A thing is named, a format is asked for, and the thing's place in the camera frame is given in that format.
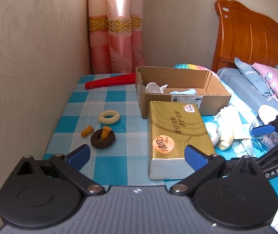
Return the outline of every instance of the orange logo sticker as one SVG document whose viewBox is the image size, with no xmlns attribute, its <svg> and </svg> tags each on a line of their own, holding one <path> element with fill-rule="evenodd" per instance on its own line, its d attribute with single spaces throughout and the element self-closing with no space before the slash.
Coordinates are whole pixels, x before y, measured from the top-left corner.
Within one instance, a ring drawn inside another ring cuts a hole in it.
<svg viewBox="0 0 278 234">
<path fill-rule="evenodd" d="M 158 152 L 167 154 L 174 148 L 175 142 L 166 135 L 159 135 L 154 139 L 152 145 Z"/>
</svg>

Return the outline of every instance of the barcode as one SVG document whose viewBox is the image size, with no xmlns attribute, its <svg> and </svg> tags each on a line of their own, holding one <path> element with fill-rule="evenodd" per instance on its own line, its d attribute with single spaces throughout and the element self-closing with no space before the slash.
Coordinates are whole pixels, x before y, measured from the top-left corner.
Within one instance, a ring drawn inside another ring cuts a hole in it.
<svg viewBox="0 0 278 234">
<path fill-rule="evenodd" d="M 173 102 L 178 102 L 178 97 L 179 97 L 179 96 L 174 96 Z"/>
</svg>

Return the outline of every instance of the metal screw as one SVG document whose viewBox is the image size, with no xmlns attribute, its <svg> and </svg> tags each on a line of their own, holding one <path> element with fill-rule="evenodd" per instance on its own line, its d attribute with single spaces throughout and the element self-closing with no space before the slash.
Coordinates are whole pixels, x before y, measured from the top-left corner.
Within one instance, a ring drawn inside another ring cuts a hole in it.
<svg viewBox="0 0 278 234">
<path fill-rule="evenodd" d="M 100 185 L 90 185 L 87 187 L 87 191 L 90 193 L 99 193 L 102 191 L 102 186 Z"/>
<path fill-rule="evenodd" d="M 184 184 L 176 184 L 173 186 L 175 192 L 185 192 L 188 190 L 188 187 Z"/>
</svg>

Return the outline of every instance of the pink curtain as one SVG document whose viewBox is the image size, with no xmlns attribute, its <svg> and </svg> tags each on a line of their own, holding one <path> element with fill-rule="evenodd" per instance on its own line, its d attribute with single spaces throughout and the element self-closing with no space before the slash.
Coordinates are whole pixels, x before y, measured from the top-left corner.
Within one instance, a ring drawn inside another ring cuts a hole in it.
<svg viewBox="0 0 278 234">
<path fill-rule="evenodd" d="M 131 73 L 144 66 L 143 0 L 88 0 L 94 74 Z"/>
</svg>

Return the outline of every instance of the beige wallpaper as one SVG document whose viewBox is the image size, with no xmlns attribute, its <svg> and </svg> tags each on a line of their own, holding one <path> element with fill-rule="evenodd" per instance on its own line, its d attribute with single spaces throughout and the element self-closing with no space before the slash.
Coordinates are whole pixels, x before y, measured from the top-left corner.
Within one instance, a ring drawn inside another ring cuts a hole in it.
<svg viewBox="0 0 278 234">
<path fill-rule="evenodd" d="M 144 0 L 147 65 L 194 63 L 211 67 L 219 19 L 216 0 Z M 278 22 L 278 0 L 237 0 Z"/>
<path fill-rule="evenodd" d="M 90 72 L 86 10 L 87 0 L 0 0 L 0 187 L 23 155 L 43 156 Z"/>
</svg>

